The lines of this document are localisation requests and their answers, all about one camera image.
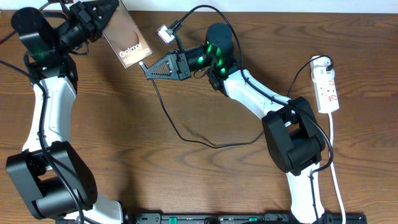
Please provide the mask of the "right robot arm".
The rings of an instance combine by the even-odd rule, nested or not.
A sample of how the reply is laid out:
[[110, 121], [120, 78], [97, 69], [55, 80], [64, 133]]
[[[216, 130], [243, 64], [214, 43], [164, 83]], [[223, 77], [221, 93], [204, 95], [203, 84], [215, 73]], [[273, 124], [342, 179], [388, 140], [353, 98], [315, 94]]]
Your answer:
[[230, 24], [209, 26], [204, 44], [185, 49], [176, 33], [180, 24], [162, 26], [158, 34], [165, 42], [177, 41], [177, 49], [150, 67], [140, 64], [145, 76], [155, 80], [186, 80], [204, 70], [213, 89], [222, 92], [256, 115], [262, 122], [269, 154], [286, 174], [292, 204], [290, 212], [299, 223], [323, 223], [326, 211], [320, 201], [318, 172], [321, 153], [330, 148], [309, 102], [280, 95], [257, 81], [243, 65], [238, 37]]

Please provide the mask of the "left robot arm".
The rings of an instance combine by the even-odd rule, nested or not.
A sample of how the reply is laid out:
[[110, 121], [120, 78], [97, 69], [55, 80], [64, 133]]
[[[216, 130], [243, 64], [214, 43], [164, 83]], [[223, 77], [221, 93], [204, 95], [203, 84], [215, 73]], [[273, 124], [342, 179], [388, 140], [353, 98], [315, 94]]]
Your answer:
[[27, 48], [24, 75], [35, 94], [30, 134], [6, 170], [30, 214], [56, 223], [126, 223], [122, 205], [101, 195], [89, 167], [71, 144], [78, 73], [74, 55], [95, 42], [118, 1], [76, 2], [61, 12], [24, 7], [11, 26]]

